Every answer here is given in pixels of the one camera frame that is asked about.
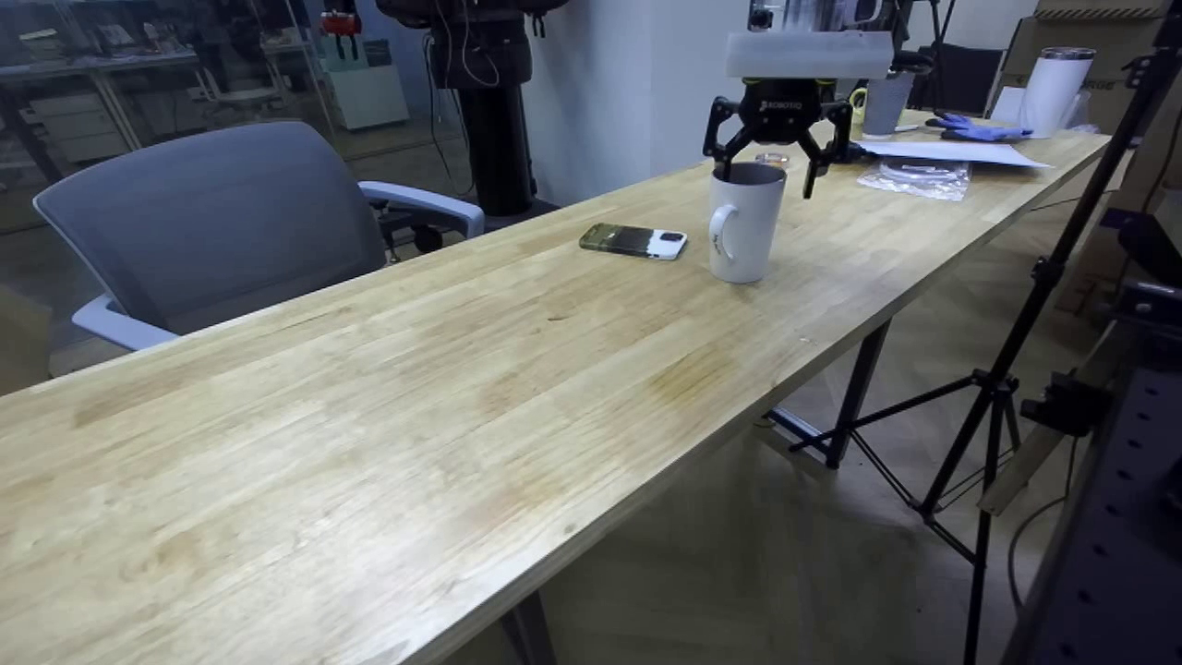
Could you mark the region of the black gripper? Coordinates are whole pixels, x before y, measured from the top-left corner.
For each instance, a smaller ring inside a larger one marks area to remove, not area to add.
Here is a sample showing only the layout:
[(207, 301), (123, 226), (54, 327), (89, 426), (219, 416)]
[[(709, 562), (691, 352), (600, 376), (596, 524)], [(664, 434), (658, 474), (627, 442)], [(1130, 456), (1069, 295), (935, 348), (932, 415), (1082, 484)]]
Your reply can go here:
[(746, 78), (741, 100), (717, 96), (709, 102), (701, 155), (713, 160), (717, 175), (733, 175), (735, 155), (755, 139), (799, 139), (809, 166), (803, 196), (814, 201), (816, 183), (831, 163), (850, 163), (856, 155), (852, 107), (835, 100), (835, 85), (825, 78)]

